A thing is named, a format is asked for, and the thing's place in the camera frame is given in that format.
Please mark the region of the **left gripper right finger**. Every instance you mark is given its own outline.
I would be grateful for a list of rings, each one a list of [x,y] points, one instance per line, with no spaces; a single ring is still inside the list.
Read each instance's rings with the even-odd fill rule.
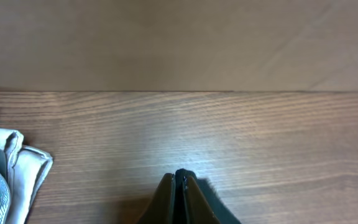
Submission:
[[[186,220],[189,224],[220,224],[193,177],[184,183]]]

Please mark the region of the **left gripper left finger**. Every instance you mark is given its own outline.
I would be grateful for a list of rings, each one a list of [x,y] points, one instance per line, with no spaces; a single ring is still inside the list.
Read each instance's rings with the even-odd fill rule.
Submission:
[[[175,206],[175,176],[166,173],[137,224],[172,224]]]

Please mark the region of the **black t-shirt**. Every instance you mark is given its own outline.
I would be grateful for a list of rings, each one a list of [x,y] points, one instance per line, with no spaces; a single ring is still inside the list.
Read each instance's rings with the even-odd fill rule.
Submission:
[[[240,224],[240,221],[222,203],[212,186],[210,186],[209,182],[206,179],[198,179],[193,171],[186,169],[178,169],[175,172],[176,192],[175,206],[173,209],[173,223],[187,223],[183,192],[185,186],[184,183],[188,177],[193,177],[196,180],[198,187],[201,189],[209,206],[220,223]]]

